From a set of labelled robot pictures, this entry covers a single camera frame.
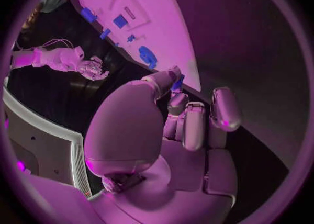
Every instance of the blue clip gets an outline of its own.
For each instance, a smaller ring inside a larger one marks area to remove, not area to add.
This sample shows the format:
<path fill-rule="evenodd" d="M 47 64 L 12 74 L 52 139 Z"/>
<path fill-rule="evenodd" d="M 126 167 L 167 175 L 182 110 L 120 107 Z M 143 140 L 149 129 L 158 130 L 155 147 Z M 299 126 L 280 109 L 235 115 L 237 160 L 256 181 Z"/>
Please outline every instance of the blue clip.
<path fill-rule="evenodd" d="M 185 76 L 182 74 L 181 77 L 179 78 L 179 80 L 172 85 L 172 87 L 171 87 L 172 91 L 175 91 L 176 89 L 181 88 L 181 86 L 183 84 L 184 77 Z"/>
<path fill-rule="evenodd" d="M 114 23 L 119 27 L 119 29 L 121 29 L 124 25 L 128 23 L 128 21 L 126 21 L 126 19 L 122 15 L 119 15 L 114 19 Z"/>
<path fill-rule="evenodd" d="M 155 57 L 154 53 L 151 52 L 148 48 L 145 46 L 141 46 L 139 48 L 140 52 L 140 58 L 145 62 L 148 63 L 149 66 L 148 68 L 155 69 L 156 68 L 156 63 L 157 63 L 157 58 Z"/>
<path fill-rule="evenodd" d="M 97 19 L 97 16 L 95 16 L 89 8 L 83 8 L 81 11 L 81 15 L 89 22 L 92 23 Z"/>
<path fill-rule="evenodd" d="M 105 39 L 106 36 L 110 34 L 110 32 L 111 32 L 110 29 L 106 29 L 103 33 L 100 34 L 99 37 L 100 37 L 101 39 Z"/>
<path fill-rule="evenodd" d="M 133 39 L 136 39 L 136 37 L 132 34 L 131 36 L 128 37 L 127 42 L 133 41 Z"/>

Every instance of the blue part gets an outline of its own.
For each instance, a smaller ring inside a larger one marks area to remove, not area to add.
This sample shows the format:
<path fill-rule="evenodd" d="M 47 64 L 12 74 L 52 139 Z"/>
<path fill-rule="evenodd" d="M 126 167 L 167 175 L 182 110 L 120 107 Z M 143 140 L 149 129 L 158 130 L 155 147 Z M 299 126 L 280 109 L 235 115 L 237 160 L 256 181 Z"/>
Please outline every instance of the blue part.
<path fill-rule="evenodd" d="M 136 37 L 132 34 L 131 36 L 128 37 L 127 42 L 131 42 L 131 41 L 133 41 L 133 39 L 136 39 Z"/>
<path fill-rule="evenodd" d="M 148 68 L 155 69 L 157 64 L 157 58 L 155 57 L 154 53 L 151 52 L 150 49 L 146 48 L 145 46 L 141 46 L 139 48 L 140 58 L 145 62 L 148 63 Z"/>
<path fill-rule="evenodd" d="M 110 29 L 106 29 L 103 33 L 100 34 L 101 39 L 105 39 L 107 35 L 110 34 Z"/>
<path fill-rule="evenodd" d="M 171 87 L 172 91 L 175 91 L 176 89 L 178 89 L 182 86 L 184 77 L 185 76 L 182 74 L 180 79 L 172 85 L 172 87 Z"/>
<path fill-rule="evenodd" d="M 119 15 L 114 19 L 114 23 L 119 27 L 119 29 L 121 29 L 128 23 L 128 21 L 126 21 L 122 15 Z"/>
<path fill-rule="evenodd" d="M 83 8 L 81 11 L 81 15 L 89 22 L 92 23 L 97 19 L 97 16 L 95 16 L 90 9 L 88 8 Z"/>

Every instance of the black floor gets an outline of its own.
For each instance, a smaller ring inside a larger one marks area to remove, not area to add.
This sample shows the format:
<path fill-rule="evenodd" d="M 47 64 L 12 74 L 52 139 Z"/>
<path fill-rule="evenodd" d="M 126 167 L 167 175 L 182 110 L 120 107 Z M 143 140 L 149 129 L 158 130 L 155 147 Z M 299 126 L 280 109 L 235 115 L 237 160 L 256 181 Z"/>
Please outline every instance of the black floor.
<path fill-rule="evenodd" d="M 24 47 L 39 46 L 53 38 L 66 38 L 81 46 L 86 58 L 97 55 L 104 60 L 110 76 L 92 82 L 77 73 L 64 73 L 47 67 L 26 67 L 11 72 L 8 88 L 25 105 L 65 127 L 85 135 L 99 103 L 129 80 L 149 74 L 142 67 L 126 61 L 108 42 L 66 3 L 49 14 L 41 14 L 34 28 L 20 35 Z M 166 113 L 166 99 L 159 102 Z M 244 128 L 228 135 L 227 148 L 234 159 L 238 178 L 238 200 L 226 223 L 237 223 L 256 210 L 277 189 L 288 173 L 283 163 Z M 93 193 L 101 181 L 88 173 Z"/>

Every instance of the blue component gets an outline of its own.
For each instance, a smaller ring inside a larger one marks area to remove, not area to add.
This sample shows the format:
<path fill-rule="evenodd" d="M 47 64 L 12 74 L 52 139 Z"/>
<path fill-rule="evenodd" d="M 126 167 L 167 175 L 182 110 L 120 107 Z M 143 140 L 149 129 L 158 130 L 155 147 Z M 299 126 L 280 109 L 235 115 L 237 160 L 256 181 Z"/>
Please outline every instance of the blue component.
<path fill-rule="evenodd" d="M 110 32 L 111 32 L 110 29 L 106 29 L 103 33 L 100 34 L 100 38 L 105 39 Z"/>
<path fill-rule="evenodd" d="M 136 39 L 136 37 L 132 34 L 131 36 L 128 37 L 127 42 L 131 42 L 131 41 L 133 41 L 133 39 Z"/>
<path fill-rule="evenodd" d="M 155 57 L 154 53 L 151 52 L 150 49 L 146 48 L 145 46 L 141 46 L 139 48 L 140 58 L 145 62 L 148 63 L 148 68 L 155 69 L 157 64 L 157 58 Z"/>
<path fill-rule="evenodd" d="M 97 19 L 97 16 L 95 16 L 88 8 L 83 8 L 81 11 L 81 15 L 89 22 L 92 23 Z"/>
<path fill-rule="evenodd" d="M 172 85 L 172 87 L 171 87 L 172 91 L 175 91 L 176 89 L 178 89 L 182 86 L 184 77 L 185 76 L 182 74 L 180 79 Z"/>
<path fill-rule="evenodd" d="M 128 21 L 126 21 L 126 19 L 122 15 L 119 15 L 114 19 L 114 23 L 119 27 L 119 29 L 121 29 L 124 25 L 128 23 Z"/>

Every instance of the robotic arm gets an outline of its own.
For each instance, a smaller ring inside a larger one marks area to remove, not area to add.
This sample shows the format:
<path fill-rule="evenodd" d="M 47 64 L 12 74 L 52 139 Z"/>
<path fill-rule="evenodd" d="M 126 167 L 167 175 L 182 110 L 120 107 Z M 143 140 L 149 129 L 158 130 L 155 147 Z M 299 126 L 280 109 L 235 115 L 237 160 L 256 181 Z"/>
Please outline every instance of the robotic arm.
<path fill-rule="evenodd" d="M 102 73 L 102 60 L 96 56 L 91 60 L 83 60 L 84 52 L 80 46 L 71 48 L 56 48 L 46 50 L 35 48 L 34 50 L 21 50 L 12 52 L 12 69 L 32 65 L 42 67 L 44 65 L 57 71 L 75 71 L 89 80 L 102 80 L 109 74 Z"/>

